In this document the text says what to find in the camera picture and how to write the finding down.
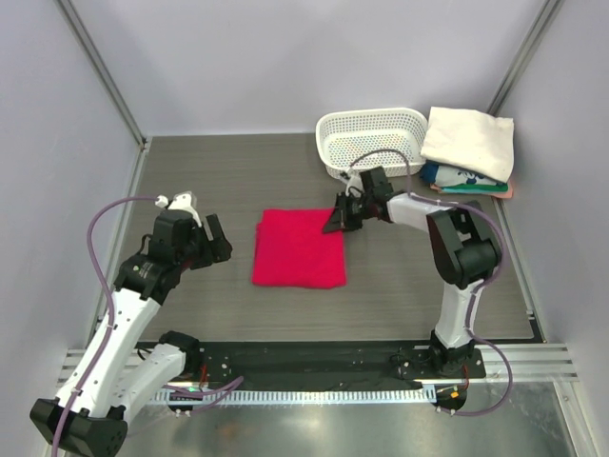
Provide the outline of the red t-shirt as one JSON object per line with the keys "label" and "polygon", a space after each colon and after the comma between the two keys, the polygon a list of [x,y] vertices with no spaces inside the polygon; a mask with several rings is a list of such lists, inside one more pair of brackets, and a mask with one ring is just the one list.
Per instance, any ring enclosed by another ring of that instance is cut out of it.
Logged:
{"label": "red t-shirt", "polygon": [[251,282],[260,287],[346,285],[344,238],[323,232],[332,209],[266,209],[256,227]]}

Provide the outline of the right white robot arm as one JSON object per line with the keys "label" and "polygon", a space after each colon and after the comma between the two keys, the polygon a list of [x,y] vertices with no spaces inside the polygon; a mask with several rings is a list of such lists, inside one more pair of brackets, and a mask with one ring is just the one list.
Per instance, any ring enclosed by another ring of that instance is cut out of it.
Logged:
{"label": "right white robot arm", "polygon": [[475,202],[446,202],[412,189],[395,190],[382,167],[343,171],[340,180],[345,191],[337,194],[324,233],[358,230],[365,220],[378,219],[428,234],[443,293],[427,363],[442,377],[461,371],[474,353],[473,324],[481,293],[502,263],[502,244],[492,219]]}

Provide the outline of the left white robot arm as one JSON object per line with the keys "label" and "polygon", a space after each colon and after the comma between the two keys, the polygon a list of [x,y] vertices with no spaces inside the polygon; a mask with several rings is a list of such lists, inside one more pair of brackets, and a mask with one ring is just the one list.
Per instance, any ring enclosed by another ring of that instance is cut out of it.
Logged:
{"label": "left white robot arm", "polygon": [[188,269],[229,260],[232,246],[219,218],[197,223],[194,213],[165,209],[140,249],[120,266],[108,311],[79,364],[52,399],[37,400],[33,424],[53,451],[114,456],[129,423],[170,380],[194,379],[203,365],[198,339],[177,331],[162,335],[147,358],[123,372],[144,329]]}

